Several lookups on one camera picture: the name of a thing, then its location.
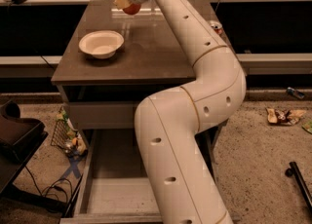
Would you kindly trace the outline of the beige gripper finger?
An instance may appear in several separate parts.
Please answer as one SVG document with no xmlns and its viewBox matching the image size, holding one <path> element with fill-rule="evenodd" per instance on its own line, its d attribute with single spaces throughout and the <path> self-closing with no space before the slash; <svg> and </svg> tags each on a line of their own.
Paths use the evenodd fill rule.
<svg viewBox="0 0 312 224">
<path fill-rule="evenodd" d="M 132 2 L 130 0 L 115 0 L 115 5 L 118 10 L 123 10 L 130 7 Z"/>
</svg>

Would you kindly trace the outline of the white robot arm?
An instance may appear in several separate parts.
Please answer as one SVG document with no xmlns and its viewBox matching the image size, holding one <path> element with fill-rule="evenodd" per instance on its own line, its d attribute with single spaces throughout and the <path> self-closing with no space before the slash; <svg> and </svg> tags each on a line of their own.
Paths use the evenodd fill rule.
<svg viewBox="0 0 312 224">
<path fill-rule="evenodd" d="M 147 0 L 116 0 L 120 9 Z M 231 48 L 187 0 L 154 0 L 195 73 L 195 80 L 145 98 L 136 140 L 163 224 L 233 224 L 195 140 L 226 121 L 246 94 Z"/>
</svg>

